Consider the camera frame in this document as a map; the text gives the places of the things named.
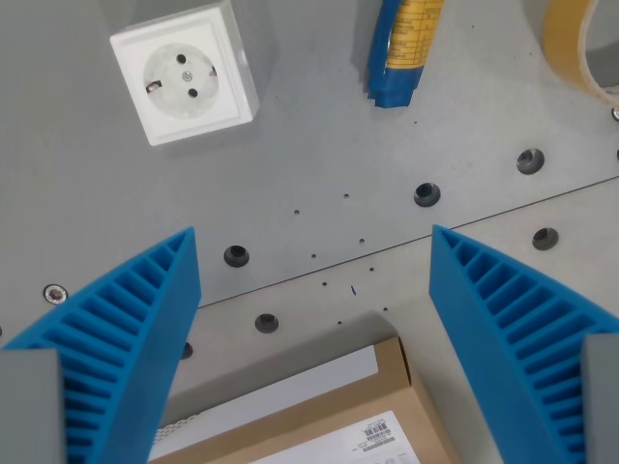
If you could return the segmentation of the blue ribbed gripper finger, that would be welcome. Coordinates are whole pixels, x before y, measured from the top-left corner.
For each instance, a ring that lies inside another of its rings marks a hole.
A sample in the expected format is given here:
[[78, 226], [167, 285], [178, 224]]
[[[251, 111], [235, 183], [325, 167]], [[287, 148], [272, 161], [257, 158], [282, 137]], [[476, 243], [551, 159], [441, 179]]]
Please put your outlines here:
[[147, 462], [200, 299], [189, 227], [91, 282], [6, 344], [58, 355], [66, 462]]
[[514, 258], [436, 225], [429, 295], [506, 463], [588, 459], [580, 355], [618, 319]]

